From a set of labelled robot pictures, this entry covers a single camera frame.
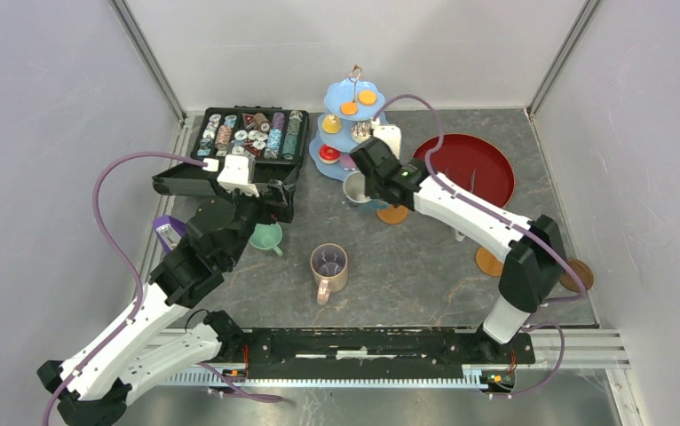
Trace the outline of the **yellow mousse cake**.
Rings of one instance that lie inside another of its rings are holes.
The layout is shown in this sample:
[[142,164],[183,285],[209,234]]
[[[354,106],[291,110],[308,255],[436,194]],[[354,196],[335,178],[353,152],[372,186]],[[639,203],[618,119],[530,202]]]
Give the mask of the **yellow mousse cake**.
[[325,114],[321,128],[328,134],[337,134],[343,128],[342,119],[336,114]]

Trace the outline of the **pink mousse cake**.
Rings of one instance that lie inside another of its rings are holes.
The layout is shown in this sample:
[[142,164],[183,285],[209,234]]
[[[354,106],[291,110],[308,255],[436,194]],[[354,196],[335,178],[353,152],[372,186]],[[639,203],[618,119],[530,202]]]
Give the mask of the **pink mousse cake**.
[[355,171],[357,169],[356,163],[349,154],[341,153],[338,163],[345,171]]

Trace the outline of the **white mug blue handle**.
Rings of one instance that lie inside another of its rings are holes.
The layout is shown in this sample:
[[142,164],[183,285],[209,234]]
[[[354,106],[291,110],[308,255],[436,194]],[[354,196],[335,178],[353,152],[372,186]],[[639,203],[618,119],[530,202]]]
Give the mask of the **white mug blue handle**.
[[342,190],[346,199],[358,210],[375,211],[390,206],[385,201],[366,195],[366,179],[360,171],[354,171],[344,179]]

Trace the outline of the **black poker chip case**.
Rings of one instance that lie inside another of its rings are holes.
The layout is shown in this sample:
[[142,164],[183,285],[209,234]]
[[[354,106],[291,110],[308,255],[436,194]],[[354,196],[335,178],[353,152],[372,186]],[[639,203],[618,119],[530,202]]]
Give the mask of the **black poker chip case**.
[[304,163],[310,129],[304,110],[279,107],[210,107],[194,133],[189,156],[220,164],[229,154],[254,162],[253,180],[293,185]]

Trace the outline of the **blue three-tier cake stand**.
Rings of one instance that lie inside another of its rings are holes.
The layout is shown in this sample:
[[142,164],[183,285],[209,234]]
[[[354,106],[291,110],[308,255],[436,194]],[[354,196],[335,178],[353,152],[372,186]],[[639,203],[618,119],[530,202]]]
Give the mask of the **blue three-tier cake stand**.
[[339,182],[357,170],[349,152],[370,136],[372,121],[385,101],[362,72],[355,65],[347,77],[329,85],[323,99],[325,112],[317,119],[316,136],[309,145],[319,173]]

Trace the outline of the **red frosted donut cake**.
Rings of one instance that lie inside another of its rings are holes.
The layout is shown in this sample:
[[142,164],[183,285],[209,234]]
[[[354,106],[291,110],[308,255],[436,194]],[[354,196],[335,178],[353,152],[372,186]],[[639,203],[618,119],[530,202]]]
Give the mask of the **red frosted donut cake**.
[[335,148],[323,144],[319,149],[319,159],[321,162],[326,164],[334,164],[339,162],[341,153]]

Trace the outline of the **round orange waffle cookie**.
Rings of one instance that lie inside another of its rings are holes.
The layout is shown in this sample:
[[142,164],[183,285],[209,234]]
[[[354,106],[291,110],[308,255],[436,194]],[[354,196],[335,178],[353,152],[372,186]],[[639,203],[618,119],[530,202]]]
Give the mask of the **round orange waffle cookie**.
[[358,102],[367,107],[373,106],[377,102],[377,95],[372,90],[362,90],[357,95]]

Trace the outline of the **dark brown wooden coaster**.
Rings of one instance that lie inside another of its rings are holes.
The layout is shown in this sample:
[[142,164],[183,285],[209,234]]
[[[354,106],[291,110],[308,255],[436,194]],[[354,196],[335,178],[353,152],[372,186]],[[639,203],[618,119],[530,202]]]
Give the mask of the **dark brown wooden coaster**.
[[[595,278],[590,267],[577,258],[568,258],[567,263],[575,275],[580,279],[580,283],[586,290],[590,290],[594,285]],[[565,272],[560,277],[560,284],[569,291],[580,293],[579,286],[570,273]]]

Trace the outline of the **white chocolate drizzled donut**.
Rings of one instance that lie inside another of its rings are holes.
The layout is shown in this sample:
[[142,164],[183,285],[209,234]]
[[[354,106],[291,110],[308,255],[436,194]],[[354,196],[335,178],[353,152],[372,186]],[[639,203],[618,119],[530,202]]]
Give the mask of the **white chocolate drizzled donut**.
[[365,140],[372,137],[372,122],[359,121],[351,127],[352,140],[357,143],[363,143]]

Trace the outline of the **round red serving tray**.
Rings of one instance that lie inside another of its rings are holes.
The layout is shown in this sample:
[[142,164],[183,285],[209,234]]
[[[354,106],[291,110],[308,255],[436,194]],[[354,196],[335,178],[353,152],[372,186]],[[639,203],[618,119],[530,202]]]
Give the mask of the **round red serving tray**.
[[504,208],[515,191],[515,173],[507,157],[496,147],[471,135],[450,133],[431,155],[436,171],[454,183]]

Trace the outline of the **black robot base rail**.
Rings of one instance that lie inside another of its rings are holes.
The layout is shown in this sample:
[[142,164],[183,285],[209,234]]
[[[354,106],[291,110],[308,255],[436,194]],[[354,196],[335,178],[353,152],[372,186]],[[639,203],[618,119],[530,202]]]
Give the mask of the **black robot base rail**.
[[215,357],[209,367],[179,367],[162,382],[224,389],[224,375],[249,387],[469,389],[513,398],[536,384],[520,383],[520,373],[537,371],[545,380],[562,370],[629,367],[614,330],[544,327],[495,349],[470,328],[255,327],[244,330],[238,351]]

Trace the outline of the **tan wooden coaster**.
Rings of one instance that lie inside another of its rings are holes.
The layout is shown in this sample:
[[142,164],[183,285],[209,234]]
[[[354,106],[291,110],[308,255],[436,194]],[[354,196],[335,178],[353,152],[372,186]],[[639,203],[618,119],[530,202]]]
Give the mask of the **tan wooden coaster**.
[[490,277],[501,277],[503,262],[484,247],[479,247],[475,254],[476,266]]

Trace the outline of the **light orange wooden coaster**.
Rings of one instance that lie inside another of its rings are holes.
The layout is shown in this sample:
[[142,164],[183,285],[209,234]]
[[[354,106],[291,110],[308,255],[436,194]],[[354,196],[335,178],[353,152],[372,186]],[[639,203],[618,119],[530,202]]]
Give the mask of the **light orange wooden coaster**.
[[390,205],[384,209],[378,209],[376,211],[377,217],[384,223],[388,225],[398,225],[406,220],[409,214],[409,209],[405,206],[392,206]]

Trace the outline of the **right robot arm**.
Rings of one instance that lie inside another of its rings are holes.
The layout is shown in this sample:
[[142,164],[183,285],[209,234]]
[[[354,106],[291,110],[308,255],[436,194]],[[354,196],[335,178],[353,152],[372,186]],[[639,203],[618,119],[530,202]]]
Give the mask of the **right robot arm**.
[[427,162],[402,163],[379,138],[361,143],[350,156],[365,177],[368,196],[435,218],[502,262],[500,295],[476,339],[482,359],[502,360],[511,352],[512,338],[564,273],[565,248],[557,223],[545,215],[529,219],[499,209]]

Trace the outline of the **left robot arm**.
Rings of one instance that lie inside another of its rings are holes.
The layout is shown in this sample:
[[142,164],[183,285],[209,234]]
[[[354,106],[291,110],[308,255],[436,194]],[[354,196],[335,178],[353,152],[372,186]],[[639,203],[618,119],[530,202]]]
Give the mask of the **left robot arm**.
[[137,280],[136,295],[91,343],[63,361],[37,370],[51,400],[47,424],[57,410],[67,425],[113,425],[127,408],[168,376],[243,351],[243,333],[224,311],[211,312],[183,336],[143,354],[167,326],[188,314],[232,272],[260,225],[289,223],[295,215],[294,185],[279,180],[226,190],[203,199],[185,223],[180,243]]

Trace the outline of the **rose gold marble mug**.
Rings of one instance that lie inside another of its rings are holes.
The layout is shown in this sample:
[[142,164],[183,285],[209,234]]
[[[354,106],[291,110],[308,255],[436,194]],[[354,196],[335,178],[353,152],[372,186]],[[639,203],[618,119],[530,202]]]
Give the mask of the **rose gold marble mug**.
[[316,300],[321,305],[348,283],[348,255],[335,243],[319,245],[310,256],[310,266],[318,288]]

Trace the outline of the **mint green cup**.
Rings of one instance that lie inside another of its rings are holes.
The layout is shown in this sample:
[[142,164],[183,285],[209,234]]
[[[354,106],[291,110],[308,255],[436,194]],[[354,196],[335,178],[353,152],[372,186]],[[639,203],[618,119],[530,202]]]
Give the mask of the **mint green cup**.
[[249,244],[256,249],[272,251],[278,256],[283,256],[280,248],[282,238],[283,231],[279,224],[258,224],[249,238]]

